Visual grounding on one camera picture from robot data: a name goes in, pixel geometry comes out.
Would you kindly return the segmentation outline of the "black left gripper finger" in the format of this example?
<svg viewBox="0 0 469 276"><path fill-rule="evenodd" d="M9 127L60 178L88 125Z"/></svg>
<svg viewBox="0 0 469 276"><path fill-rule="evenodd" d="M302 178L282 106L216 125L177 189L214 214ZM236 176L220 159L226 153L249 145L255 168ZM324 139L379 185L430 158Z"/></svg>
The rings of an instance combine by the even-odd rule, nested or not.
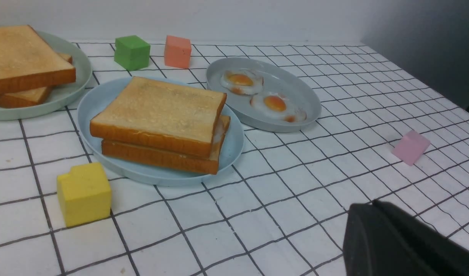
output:
<svg viewBox="0 0 469 276"><path fill-rule="evenodd" d="M343 258L348 276L469 276L469 250L379 200L350 205Z"/></svg>

